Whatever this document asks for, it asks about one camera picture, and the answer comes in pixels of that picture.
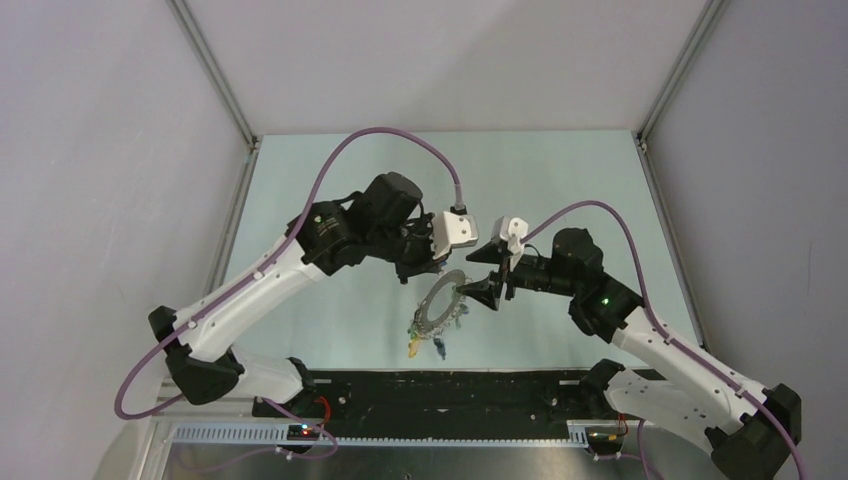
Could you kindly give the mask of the large toothed metal keyring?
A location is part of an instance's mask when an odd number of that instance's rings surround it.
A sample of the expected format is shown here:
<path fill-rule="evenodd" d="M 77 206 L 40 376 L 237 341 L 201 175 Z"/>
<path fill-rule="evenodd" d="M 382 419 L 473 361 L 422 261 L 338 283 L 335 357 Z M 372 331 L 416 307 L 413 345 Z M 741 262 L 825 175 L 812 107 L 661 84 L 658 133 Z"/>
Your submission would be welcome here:
<path fill-rule="evenodd" d="M 458 308 L 465 304 L 465 297 L 457 293 L 457 288 L 466 283 L 461 269 L 443 272 L 414 310 L 410 336 L 429 339 L 441 335 L 461 316 Z"/>

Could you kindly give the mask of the yellow key tag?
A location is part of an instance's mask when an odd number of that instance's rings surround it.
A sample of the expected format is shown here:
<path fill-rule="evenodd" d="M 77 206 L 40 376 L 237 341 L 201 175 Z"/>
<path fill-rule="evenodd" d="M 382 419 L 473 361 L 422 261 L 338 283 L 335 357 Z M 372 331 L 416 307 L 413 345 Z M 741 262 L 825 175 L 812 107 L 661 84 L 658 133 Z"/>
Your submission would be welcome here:
<path fill-rule="evenodd" d="M 418 339 L 418 338 L 410 340 L 410 342 L 408 343 L 408 350 L 407 350 L 407 357 L 408 358 L 415 358 L 416 357 L 416 355 L 418 354 L 418 351 L 419 351 L 420 343 L 421 343 L 421 340 Z"/>

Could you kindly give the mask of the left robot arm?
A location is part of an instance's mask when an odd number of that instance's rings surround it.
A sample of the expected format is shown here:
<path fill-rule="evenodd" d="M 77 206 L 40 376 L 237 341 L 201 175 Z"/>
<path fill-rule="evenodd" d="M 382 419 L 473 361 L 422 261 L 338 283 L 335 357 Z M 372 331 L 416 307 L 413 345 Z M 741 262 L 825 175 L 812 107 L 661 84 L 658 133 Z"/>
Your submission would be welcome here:
<path fill-rule="evenodd" d="M 365 190 L 340 199 L 309 199 L 269 251 L 238 277 L 189 307 L 160 306 L 150 313 L 180 398 L 205 405 L 246 393 L 292 416 L 308 414 L 316 390 L 304 363 L 241 356 L 236 340 L 285 300 L 366 258 L 393 264 L 401 283 L 437 272 L 454 247 L 449 231 L 463 228 L 466 212 L 462 202 L 440 213 L 425 211 L 420 188 L 397 172 L 380 174 Z"/>

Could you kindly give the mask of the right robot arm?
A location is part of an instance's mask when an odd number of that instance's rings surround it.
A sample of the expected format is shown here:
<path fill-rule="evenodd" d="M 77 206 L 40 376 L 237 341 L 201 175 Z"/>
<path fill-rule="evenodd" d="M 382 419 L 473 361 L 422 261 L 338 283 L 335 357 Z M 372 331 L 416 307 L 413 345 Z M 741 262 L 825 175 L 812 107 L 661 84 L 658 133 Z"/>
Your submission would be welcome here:
<path fill-rule="evenodd" d="M 569 298 L 568 314 L 588 336 L 642 360 L 661 375 L 647 380 L 602 360 L 581 380 L 583 409 L 617 411 L 674 433 L 708 454 L 729 479 L 772 479 L 801 437 L 801 399 L 784 384 L 768 388 L 725 365 L 659 320 L 644 297 L 603 269 L 603 252 L 585 229 L 560 230 L 548 257 L 511 251 L 494 239 L 467 255 L 492 264 L 463 295 L 492 310 L 526 289 Z"/>

